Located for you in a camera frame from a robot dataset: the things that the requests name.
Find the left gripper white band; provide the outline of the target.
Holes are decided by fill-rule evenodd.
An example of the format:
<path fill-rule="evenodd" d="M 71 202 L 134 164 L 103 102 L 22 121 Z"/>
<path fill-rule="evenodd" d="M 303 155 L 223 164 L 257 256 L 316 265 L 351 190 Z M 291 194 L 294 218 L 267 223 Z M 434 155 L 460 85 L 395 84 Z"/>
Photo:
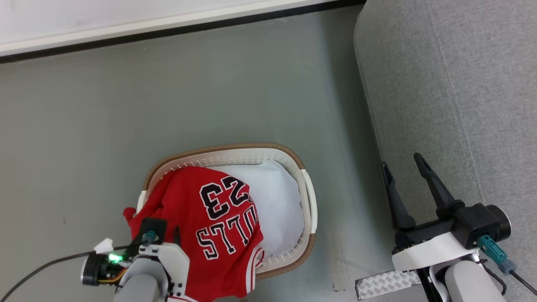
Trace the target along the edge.
<path fill-rule="evenodd" d="M 163 269 L 169 276 L 171 294 L 174 297 L 186 296 L 186 286 L 190 269 L 190 259 L 180 248 L 181 246 L 180 228 L 175 227 L 173 231 L 173 243 L 151 244 L 140 246 L 138 252 L 145 256 L 157 257 Z"/>

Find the grey patterned tape strip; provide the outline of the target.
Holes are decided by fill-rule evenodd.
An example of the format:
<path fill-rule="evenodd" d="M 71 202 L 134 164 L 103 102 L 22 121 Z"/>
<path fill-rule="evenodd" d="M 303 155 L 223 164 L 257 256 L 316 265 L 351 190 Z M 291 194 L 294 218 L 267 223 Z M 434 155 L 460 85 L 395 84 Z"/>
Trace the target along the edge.
<path fill-rule="evenodd" d="M 414 271 L 393 270 L 357 280 L 355 282 L 355 292 L 357 300 L 362 301 L 420 284 L 420 278 Z"/>

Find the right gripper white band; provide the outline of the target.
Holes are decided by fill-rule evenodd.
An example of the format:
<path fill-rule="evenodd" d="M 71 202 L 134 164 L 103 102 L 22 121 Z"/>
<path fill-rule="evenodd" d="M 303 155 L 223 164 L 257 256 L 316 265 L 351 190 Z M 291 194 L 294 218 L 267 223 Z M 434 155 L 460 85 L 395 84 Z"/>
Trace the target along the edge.
<path fill-rule="evenodd" d="M 396 189 L 396 182 L 386 162 L 381 163 L 382 179 L 395 230 L 396 246 L 392 252 L 395 270 L 410 271 L 451 261 L 477 251 L 475 245 L 466 248 L 451 233 L 454 220 L 448 219 L 464 202 L 455 199 L 420 153 L 414 160 L 431 191 L 439 219 L 416 225 L 408 214 Z"/>

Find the white basket with brown rim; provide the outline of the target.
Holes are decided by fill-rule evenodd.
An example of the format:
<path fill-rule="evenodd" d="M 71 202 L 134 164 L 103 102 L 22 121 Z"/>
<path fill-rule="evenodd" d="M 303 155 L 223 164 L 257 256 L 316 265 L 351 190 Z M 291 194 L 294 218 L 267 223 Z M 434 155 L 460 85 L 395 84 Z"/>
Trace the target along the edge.
<path fill-rule="evenodd" d="M 318 210 L 314 186 L 305 165 L 295 152 L 284 145 L 277 143 L 236 143 L 198 148 L 165 157 L 156 163 L 146 175 L 136 205 L 136 212 L 142 210 L 153 188 L 170 170 L 188 166 L 255 165 L 268 160 L 280 163 L 297 182 L 305 227 L 291 252 L 278 257 L 266 257 L 263 260 L 263 265 L 256 271 L 256 279 L 259 281 L 289 273 L 301 266 L 314 249 Z"/>

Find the white baseboard strip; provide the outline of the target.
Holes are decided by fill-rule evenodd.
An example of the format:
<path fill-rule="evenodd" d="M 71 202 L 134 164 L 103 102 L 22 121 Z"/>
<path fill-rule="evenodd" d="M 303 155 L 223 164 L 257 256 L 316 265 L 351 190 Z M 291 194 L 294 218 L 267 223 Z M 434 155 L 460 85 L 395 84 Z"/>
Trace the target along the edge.
<path fill-rule="evenodd" d="M 0 57 L 335 0 L 0 0 Z"/>

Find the grey fabric sofa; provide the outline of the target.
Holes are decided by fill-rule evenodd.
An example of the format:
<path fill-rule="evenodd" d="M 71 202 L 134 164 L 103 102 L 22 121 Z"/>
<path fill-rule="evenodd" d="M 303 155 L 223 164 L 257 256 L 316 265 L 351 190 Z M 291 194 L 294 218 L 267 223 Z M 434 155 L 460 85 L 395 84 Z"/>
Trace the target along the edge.
<path fill-rule="evenodd" d="M 355 53 L 381 160 L 418 224 L 437 218 L 420 153 L 537 289 L 537 0 L 366 0 Z"/>

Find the red number 23 jersey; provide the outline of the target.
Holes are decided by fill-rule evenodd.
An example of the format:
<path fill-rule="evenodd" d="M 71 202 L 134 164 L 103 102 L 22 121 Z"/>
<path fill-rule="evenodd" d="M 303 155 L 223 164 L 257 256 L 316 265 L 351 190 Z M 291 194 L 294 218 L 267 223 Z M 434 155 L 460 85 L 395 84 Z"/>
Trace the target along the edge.
<path fill-rule="evenodd" d="M 173 302 L 243 298 L 255 288 L 264 256 L 263 234 L 249 185 L 204 167 L 165 174 L 140 212 L 125 208 L 132 237 L 146 217 L 167 222 L 165 242 L 180 228 L 181 248 L 190 259 L 186 297 Z"/>

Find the white cloth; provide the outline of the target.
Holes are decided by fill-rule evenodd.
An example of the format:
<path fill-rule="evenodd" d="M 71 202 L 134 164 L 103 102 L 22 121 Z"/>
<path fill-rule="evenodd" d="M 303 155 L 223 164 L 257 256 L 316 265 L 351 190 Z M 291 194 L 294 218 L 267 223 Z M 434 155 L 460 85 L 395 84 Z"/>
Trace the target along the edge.
<path fill-rule="evenodd" d="M 213 167 L 249 185 L 255 202 L 268 256 L 279 257 L 293 250 L 305 227 L 297 181 L 275 160 L 251 166 Z"/>

